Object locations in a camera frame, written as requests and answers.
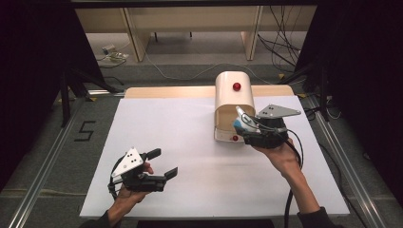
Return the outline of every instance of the white paper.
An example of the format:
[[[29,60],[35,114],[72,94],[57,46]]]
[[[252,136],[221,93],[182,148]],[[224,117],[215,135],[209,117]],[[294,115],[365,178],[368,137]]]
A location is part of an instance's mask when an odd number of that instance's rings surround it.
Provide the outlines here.
[[[299,136],[302,168],[317,201],[329,215],[349,210],[295,96],[255,97],[257,112],[269,104],[301,111],[284,118]],[[283,216],[289,186],[270,161],[250,145],[214,140],[214,98],[122,99],[81,211],[101,216],[113,203],[107,191],[111,169],[131,146],[140,153],[161,148],[150,161],[154,175],[178,167],[178,176],[127,215],[134,219],[230,219]],[[300,151],[297,138],[289,133]],[[293,200],[290,214],[298,211]]]

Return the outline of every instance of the red dot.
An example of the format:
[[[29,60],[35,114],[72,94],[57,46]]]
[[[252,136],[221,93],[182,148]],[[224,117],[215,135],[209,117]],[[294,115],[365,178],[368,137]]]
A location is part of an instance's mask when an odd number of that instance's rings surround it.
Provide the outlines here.
[[[234,83],[232,85],[232,88],[234,88],[235,91],[240,91],[240,84],[239,83]]]

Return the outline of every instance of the human hand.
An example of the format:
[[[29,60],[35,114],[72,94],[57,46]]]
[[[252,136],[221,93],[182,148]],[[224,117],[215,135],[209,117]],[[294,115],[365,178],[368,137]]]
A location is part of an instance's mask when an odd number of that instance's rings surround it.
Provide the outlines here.
[[[292,139],[288,139],[288,142],[294,145]],[[300,172],[297,156],[287,143],[284,142],[282,145],[272,149],[252,147],[263,153],[284,178],[293,175],[295,172]]]
[[[144,172],[154,174],[154,170],[151,164],[144,163]],[[133,192],[130,191],[122,184],[121,190],[119,190],[118,197],[115,199],[113,205],[107,211],[109,225],[113,227],[124,215],[129,213],[133,207],[141,202],[149,192]]]

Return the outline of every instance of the floor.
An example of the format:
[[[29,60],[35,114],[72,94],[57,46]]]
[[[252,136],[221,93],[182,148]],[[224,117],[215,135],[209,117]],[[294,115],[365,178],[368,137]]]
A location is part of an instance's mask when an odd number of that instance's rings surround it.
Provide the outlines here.
[[[146,70],[154,69],[155,73],[147,74],[149,80],[152,80],[151,77],[159,76],[164,76],[166,80],[177,76],[201,80],[204,72],[211,73],[219,67],[241,67],[247,69],[253,75],[251,78],[257,83],[266,84],[275,83],[279,80],[280,74],[289,75],[287,70],[292,69],[279,57],[272,55],[261,42],[257,43],[254,60],[245,60],[242,41],[237,32],[193,32],[192,37],[187,32],[157,35],[158,42],[152,35],[146,50],[147,55],[141,63],[133,60],[132,50],[125,34],[88,34],[87,37],[95,57],[100,60],[99,65],[104,75],[118,76],[120,73],[123,74],[124,67],[125,70],[128,67],[142,67]],[[305,32],[293,32],[287,35],[294,46],[302,46]],[[274,41],[277,34],[263,32],[261,36]],[[128,55],[126,62],[121,66],[117,66],[119,61],[103,59],[105,56],[102,47],[110,44],[122,54]],[[293,61],[287,48],[277,46],[275,50],[288,61]],[[277,66],[275,71],[270,71],[273,74],[270,77],[265,77],[267,71],[264,71],[265,73],[259,71],[260,67],[266,65]],[[191,67],[190,71],[186,72],[194,73],[183,76],[180,72],[169,68],[170,66]],[[135,80],[122,78],[126,86]],[[107,81],[119,86],[114,79]],[[296,93],[303,93],[301,81],[303,78],[291,84]],[[186,81],[181,80],[181,84],[186,85]],[[98,143],[77,141],[82,137],[78,132],[83,127],[81,123],[86,121],[88,116],[97,123],[111,123],[114,112],[110,110],[116,108],[119,99],[117,96],[104,96],[91,103],[74,100],[72,96],[75,123],[72,123],[68,130],[61,130],[61,105],[60,100],[56,98],[37,143],[21,161],[0,194],[0,227],[9,227],[10,224],[13,224],[11,227],[78,227],[84,221],[78,215],[97,159],[102,152],[101,142],[106,140],[110,124],[94,126],[97,134],[93,135],[92,141]],[[317,98],[312,95],[301,99],[301,103],[307,108],[314,107],[317,106]],[[365,158],[365,151],[355,139],[354,131],[342,115],[337,118],[339,112],[336,108],[328,111],[332,114],[328,123],[324,123],[320,115],[309,118],[315,117],[310,121],[311,127],[317,136],[317,141],[326,148],[323,149],[325,158],[334,172],[340,189],[351,202],[349,205],[352,214],[345,218],[333,218],[334,222],[346,227],[403,227],[401,206],[379,177],[371,160]],[[39,183],[39,186],[34,186],[33,183]],[[276,227],[282,226],[281,218],[274,218],[273,221]],[[300,227],[297,218],[291,217],[290,222],[291,227]],[[123,227],[133,227],[135,224],[136,221],[125,220]]]

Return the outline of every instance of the wire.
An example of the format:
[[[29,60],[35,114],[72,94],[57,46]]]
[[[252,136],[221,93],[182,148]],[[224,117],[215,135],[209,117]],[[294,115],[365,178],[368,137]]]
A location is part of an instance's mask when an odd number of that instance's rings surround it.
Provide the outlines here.
[[[123,48],[126,48],[128,45],[130,45],[130,42],[127,42],[125,45],[116,48],[116,50],[121,50],[121,49],[123,49]]]
[[[274,11],[273,11],[273,8],[270,6],[270,11],[272,11],[272,14],[273,14],[273,17],[275,18],[275,21],[276,21],[276,23],[277,23],[277,25],[278,25],[278,36],[277,36],[277,38],[276,38],[276,41],[277,41],[277,39],[280,37],[286,44],[287,44],[287,49],[288,49],[288,51],[289,51],[289,53],[290,53],[290,57],[292,58],[292,60],[293,60],[293,62],[295,63],[296,61],[294,60],[294,57],[293,57],[293,55],[291,54],[291,51],[290,51],[290,48],[289,48],[289,46],[290,46],[290,42],[288,41],[288,39],[287,39],[287,36],[286,36],[286,34],[285,34],[285,24],[283,23],[284,22],[284,11],[285,11],[285,8],[284,8],[284,6],[281,6],[281,22],[279,22],[278,21],[278,18],[276,17],[276,15],[275,15],[275,13],[274,13]]]
[[[255,126],[252,126],[251,124],[249,124],[247,121],[245,121],[244,116],[247,116],[247,117],[249,117],[249,119],[252,119],[252,120],[255,122],[255,124],[258,124],[258,125],[259,125],[259,127],[255,127]],[[260,122],[258,122],[256,118],[251,117],[251,116],[249,116],[249,115],[246,114],[246,113],[243,113],[243,114],[241,115],[240,119],[241,119],[245,124],[247,124],[247,125],[250,126],[250,127],[255,128],[255,129],[261,129],[261,128],[263,127],[264,130],[268,130],[268,131],[274,132],[274,134],[276,134],[279,138],[281,138],[282,141],[283,141],[284,143],[286,143],[288,146],[290,146],[290,148],[294,151],[294,153],[296,154],[296,157],[297,157],[297,161],[298,161],[298,164],[299,164],[299,168],[302,169],[303,160],[304,160],[303,147],[302,147],[301,140],[300,140],[300,138],[299,138],[299,136],[297,135],[296,132],[294,132],[294,131],[292,131],[292,130],[290,130],[290,129],[287,129],[287,131],[293,133],[293,134],[297,137],[297,140],[298,140],[298,143],[299,143],[299,147],[300,147],[300,149],[301,149],[301,154],[300,154],[300,155],[299,155],[297,149],[296,149],[290,142],[288,142],[288,139],[284,139],[284,138],[277,132],[277,129],[276,129],[276,128],[270,127],[270,126],[267,126],[267,125],[263,125],[263,124],[261,124]],[[284,227],[285,227],[285,228],[288,227],[288,220],[289,220],[289,217],[290,217],[290,206],[291,206],[291,202],[292,202],[292,200],[293,200],[293,195],[294,195],[294,194],[293,194],[293,191],[290,189],[290,192],[288,193],[287,201],[286,201],[286,203],[285,203],[285,210],[284,210]]]
[[[107,185],[107,189],[109,190],[109,193],[110,193],[110,195],[112,195],[112,198],[114,200],[118,197],[118,195],[116,193],[119,192],[119,190],[118,191],[115,190],[115,185],[120,183],[120,181],[119,180],[113,181],[112,174],[113,174],[113,171],[116,169],[116,167],[118,167],[119,163],[124,159],[124,157],[125,156],[120,157],[116,161],[115,165],[113,165],[112,172],[111,172],[110,178],[109,178],[109,184]]]
[[[286,43],[287,43],[288,52],[290,53],[290,57],[293,59],[293,61],[294,61],[294,63],[295,63],[296,61],[294,60],[294,57],[293,57],[293,55],[291,54],[291,51],[294,53],[294,55],[296,55],[296,53],[294,52],[293,49],[290,49],[290,45],[291,45],[291,44],[290,44],[290,42],[288,41],[287,36],[286,36],[286,34],[285,34],[285,26],[286,26],[286,24],[287,24],[288,18],[290,17],[290,14],[291,14],[291,10],[293,10],[293,8],[294,8],[294,6],[292,6],[292,7],[290,8],[290,11],[288,12],[287,20],[284,22],[285,7],[284,7],[284,6],[281,6],[281,24],[282,24],[282,33],[283,33],[284,38],[285,38],[285,41],[286,41]]]
[[[121,60],[121,62],[119,64],[117,64],[117,65],[114,65],[114,66],[99,66],[99,68],[114,68],[114,67],[118,67],[118,66],[120,66],[120,65],[122,65],[122,64],[124,64],[126,62],[126,58],[113,57],[111,55],[107,55],[104,58],[99,59],[97,61],[103,61],[104,59]]]
[[[320,110],[320,107],[304,108],[303,110],[305,111],[305,115],[308,121],[313,121],[317,118],[317,115],[315,115],[315,113]]]
[[[277,46],[282,46],[282,47],[287,48],[286,45],[275,43],[273,41],[269,41],[269,40],[264,39],[260,34],[258,34],[258,37],[260,38],[260,40],[264,41],[265,43],[276,44]],[[295,47],[295,46],[292,46],[292,45],[290,45],[289,48],[292,48],[294,50],[300,50],[298,47]]]
[[[301,15],[301,12],[302,12],[302,6],[300,6],[300,7],[299,7],[299,12],[298,12],[298,15],[297,15],[296,21],[294,22],[294,24],[293,24],[293,28],[291,29],[291,33],[290,33],[290,41],[291,41],[291,40],[292,40],[292,38],[293,38],[293,32],[294,32],[294,29],[296,28],[296,24],[297,24],[297,21],[298,21],[298,19],[299,19],[299,16]]]
[[[291,37],[292,37],[292,34],[293,34],[293,32],[294,32],[294,28],[296,27],[297,20],[298,20],[298,18],[299,18],[299,14],[298,14],[296,20],[294,21],[293,28],[291,29],[291,32],[290,32],[290,40],[288,40],[288,39],[287,39],[287,36],[286,36],[286,34],[285,34],[285,26],[287,25],[288,18],[290,17],[291,11],[293,10],[293,8],[294,8],[294,6],[292,6],[292,7],[290,8],[290,11],[288,12],[287,20],[286,20],[285,23],[283,24],[283,34],[284,34],[284,37],[285,37],[285,39],[286,39],[286,41],[287,41],[288,47],[290,47],[290,46],[292,45],[292,44],[291,44]],[[296,55],[295,50],[294,50],[294,49],[291,49],[291,51],[293,52],[294,56],[295,56],[296,58],[298,58],[298,56]]]
[[[338,174],[338,189],[340,190],[341,195],[343,196],[343,198],[347,201],[347,203],[351,206],[351,208],[353,209],[353,211],[355,212],[356,216],[358,217],[359,221],[362,223],[362,225],[364,226],[364,228],[367,228],[367,225],[364,222],[364,219],[362,219],[362,217],[358,214],[358,211],[356,210],[356,208],[353,206],[353,204],[350,202],[350,199],[347,197],[346,193],[344,192],[343,186],[342,186],[342,175],[341,175],[341,170],[340,167],[337,165],[335,159],[332,157],[332,155],[330,154],[330,152],[327,150],[327,148],[322,145],[321,143],[319,143],[319,146],[325,151],[325,153],[329,156],[330,160],[332,161],[332,163],[335,165],[336,170],[337,170],[337,174]]]
[[[164,78],[166,78],[166,79],[170,79],[170,80],[180,80],[180,81],[193,80],[193,79],[198,78],[198,77],[199,77],[200,75],[202,75],[203,73],[205,73],[205,72],[207,72],[207,71],[209,71],[209,70],[211,70],[211,69],[213,69],[213,68],[215,68],[215,67],[222,66],[222,65],[229,65],[229,66],[235,66],[235,67],[242,67],[242,68],[245,68],[247,71],[249,71],[250,73],[252,73],[252,75],[253,75],[255,78],[261,80],[262,82],[264,82],[264,83],[266,83],[266,84],[268,84],[268,85],[273,85],[273,83],[270,83],[270,82],[265,81],[264,79],[260,78],[258,75],[255,74],[255,72],[254,72],[252,69],[250,69],[250,68],[247,67],[247,66],[235,65],[235,64],[227,64],[227,63],[215,64],[215,65],[213,65],[213,66],[211,66],[211,67],[209,67],[209,68],[207,68],[207,69],[205,69],[205,70],[199,72],[198,74],[196,74],[196,75],[194,75],[194,76],[192,76],[192,77],[189,77],[189,78],[175,78],[175,77],[169,77],[169,76],[166,76],[166,75],[163,73],[163,71],[160,70],[160,69],[157,67],[157,65],[154,64],[154,62],[152,62],[152,61],[150,60],[150,58],[149,58],[147,52],[145,51],[145,48],[144,48],[144,46],[143,46],[143,44],[142,44],[141,42],[140,42],[140,46],[141,46],[142,49],[143,49],[144,56],[145,56],[145,58],[147,59],[147,61],[148,61],[152,66],[154,66],[154,67],[160,72],[160,74],[161,74]]]
[[[278,53],[274,50],[274,47],[269,47],[268,45],[266,45],[265,42],[264,42],[264,39],[263,39],[259,34],[258,34],[258,37],[259,37],[260,41],[263,43],[263,45],[264,45],[268,50],[270,50],[270,51],[272,52],[272,55],[273,55],[273,54],[277,55],[281,60],[287,62],[289,65],[291,65],[291,66],[293,66],[293,67],[296,66],[295,64],[291,63],[290,61],[288,61],[287,59],[285,59],[284,57],[282,57],[280,54],[278,54]],[[272,57],[272,64],[273,64],[273,66],[276,65],[276,64],[274,63],[274,58],[273,58],[273,57]]]
[[[328,104],[329,104],[330,101],[332,101],[332,99],[329,99],[329,100],[326,102],[326,105],[327,105],[327,106],[328,106]],[[328,115],[330,116],[330,118],[332,118],[332,119],[334,119],[334,120],[337,120],[337,119],[340,118],[340,116],[341,116],[341,111],[338,112],[337,116],[334,116],[332,113],[330,113],[329,108],[326,108],[326,111],[327,111]]]

